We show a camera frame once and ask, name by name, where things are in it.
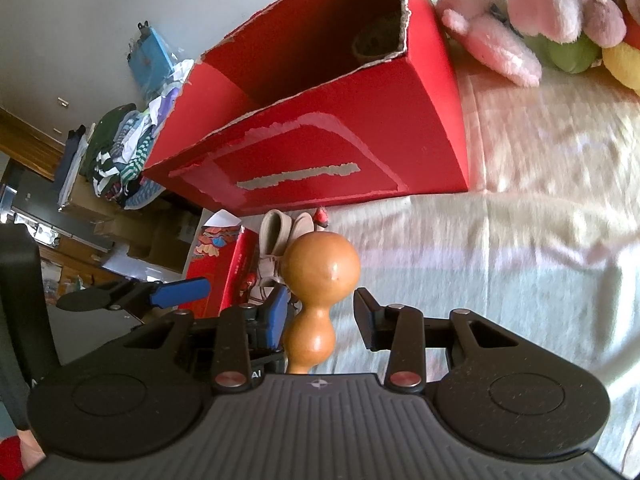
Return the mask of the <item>wooden gourd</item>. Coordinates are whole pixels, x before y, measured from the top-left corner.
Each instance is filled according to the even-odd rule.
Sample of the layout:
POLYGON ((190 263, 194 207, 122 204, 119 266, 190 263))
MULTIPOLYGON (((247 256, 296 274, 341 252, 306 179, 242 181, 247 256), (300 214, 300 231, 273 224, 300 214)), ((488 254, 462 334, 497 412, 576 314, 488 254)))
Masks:
POLYGON ((344 236, 312 232, 299 237, 280 262, 284 284, 302 308, 284 334, 288 374, 307 374, 324 362, 336 344, 330 312, 360 278, 357 251, 344 236))

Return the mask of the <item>red tissue box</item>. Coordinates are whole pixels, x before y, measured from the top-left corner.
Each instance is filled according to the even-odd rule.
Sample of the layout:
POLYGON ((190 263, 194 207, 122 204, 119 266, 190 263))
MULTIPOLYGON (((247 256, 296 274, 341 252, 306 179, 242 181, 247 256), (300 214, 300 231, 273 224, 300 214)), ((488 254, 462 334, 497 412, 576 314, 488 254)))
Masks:
POLYGON ((198 227, 186 260, 187 280, 205 278, 209 293, 182 305, 194 318, 216 318, 225 308, 244 304, 247 274, 257 248, 258 234, 242 225, 240 218, 223 209, 198 227))

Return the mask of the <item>pile of folded clothes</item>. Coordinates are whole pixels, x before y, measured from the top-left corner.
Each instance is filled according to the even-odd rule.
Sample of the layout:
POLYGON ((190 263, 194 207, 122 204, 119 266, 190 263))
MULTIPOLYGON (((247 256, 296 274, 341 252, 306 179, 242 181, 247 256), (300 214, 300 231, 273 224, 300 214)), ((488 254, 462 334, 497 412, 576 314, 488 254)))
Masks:
POLYGON ((144 110, 134 103, 121 105, 96 124, 79 167, 96 197, 138 210, 165 191, 145 177, 143 168, 193 66, 192 60, 179 62, 144 110))

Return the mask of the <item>light patterned bed sheet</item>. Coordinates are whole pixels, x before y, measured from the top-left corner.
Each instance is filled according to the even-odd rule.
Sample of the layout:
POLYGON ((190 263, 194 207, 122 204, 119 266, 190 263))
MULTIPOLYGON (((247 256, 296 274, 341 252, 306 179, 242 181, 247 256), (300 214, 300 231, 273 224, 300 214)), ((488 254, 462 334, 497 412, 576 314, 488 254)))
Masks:
POLYGON ((598 454, 639 472, 639 99, 602 67, 514 86, 459 46, 468 192, 329 211, 382 304, 468 308, 590 370, 598 454))

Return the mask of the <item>blue plastic-wrapped package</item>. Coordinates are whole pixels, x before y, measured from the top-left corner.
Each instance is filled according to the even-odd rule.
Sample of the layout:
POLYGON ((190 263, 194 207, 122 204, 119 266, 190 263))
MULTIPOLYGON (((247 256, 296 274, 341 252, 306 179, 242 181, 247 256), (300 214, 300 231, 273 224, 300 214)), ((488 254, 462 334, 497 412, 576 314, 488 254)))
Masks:
POLYGON ((139 37, 129 45, 127 63, 143 99, 149 101, 172 77, 177 60, 148 21, 138 23, 138 32, 139 37))

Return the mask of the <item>red cardboard box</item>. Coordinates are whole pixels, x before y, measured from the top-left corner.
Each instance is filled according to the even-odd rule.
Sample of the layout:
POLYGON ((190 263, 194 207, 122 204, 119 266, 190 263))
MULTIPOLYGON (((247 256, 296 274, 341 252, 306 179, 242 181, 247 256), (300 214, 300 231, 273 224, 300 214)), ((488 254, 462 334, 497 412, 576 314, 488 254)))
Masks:
POLYGON ((456 74, 431 0, 278 0, 194 65, 144 167, 208 209, 261 214, 464 192, 456 74), (355 37, 398 16, 395 52, 355 37))

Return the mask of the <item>dark woven basket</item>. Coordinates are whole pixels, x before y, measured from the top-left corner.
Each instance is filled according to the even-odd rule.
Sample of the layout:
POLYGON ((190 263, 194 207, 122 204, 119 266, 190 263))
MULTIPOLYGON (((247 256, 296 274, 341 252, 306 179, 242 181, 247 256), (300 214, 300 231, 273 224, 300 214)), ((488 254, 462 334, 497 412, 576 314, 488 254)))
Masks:
POLYGON ((363 29, 352 42, 352 54, 360 65, 385 58, 395 52, 400 43, 398 16, 381 18, 363 29))

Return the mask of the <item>green plush toy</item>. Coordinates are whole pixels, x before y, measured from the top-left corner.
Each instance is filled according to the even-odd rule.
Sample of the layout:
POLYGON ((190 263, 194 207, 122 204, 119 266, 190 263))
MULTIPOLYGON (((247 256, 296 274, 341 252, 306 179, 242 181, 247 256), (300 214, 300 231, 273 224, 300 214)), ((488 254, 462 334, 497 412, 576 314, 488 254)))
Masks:
POLYGON ((554 67, 567 74, 581 74, 600 63, 601 48, 584 34, 570 44, 557 44, 541 35, 525 37, 524 41, 543 66, 554 67))

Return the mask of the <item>yellow plush toy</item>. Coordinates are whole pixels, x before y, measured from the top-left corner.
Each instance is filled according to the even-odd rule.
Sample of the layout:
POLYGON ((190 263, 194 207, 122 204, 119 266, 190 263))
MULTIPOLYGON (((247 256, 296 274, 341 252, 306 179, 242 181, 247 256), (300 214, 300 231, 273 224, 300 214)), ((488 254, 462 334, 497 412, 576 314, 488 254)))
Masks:
POLYGON ((623 10, 623 19, 627 27, 626 35, 617 46, 602 50, 602 61, 617 81, 633 92, 639 93, 639 24, 627 10, 623 10))

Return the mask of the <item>pink plush rabbit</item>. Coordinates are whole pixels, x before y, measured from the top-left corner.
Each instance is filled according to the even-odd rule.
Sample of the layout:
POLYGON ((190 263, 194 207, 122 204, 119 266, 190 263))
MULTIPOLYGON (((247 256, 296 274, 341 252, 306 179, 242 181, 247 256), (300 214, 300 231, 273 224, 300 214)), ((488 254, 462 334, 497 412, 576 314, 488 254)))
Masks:
POLYGON ((639 24, 639 0, 437 0, 449 36, 486 67, 524 88, 540 84, 542 65, 525 37, 570 44, 581 34, 602 50, 627 31, 623 10, 639 24))

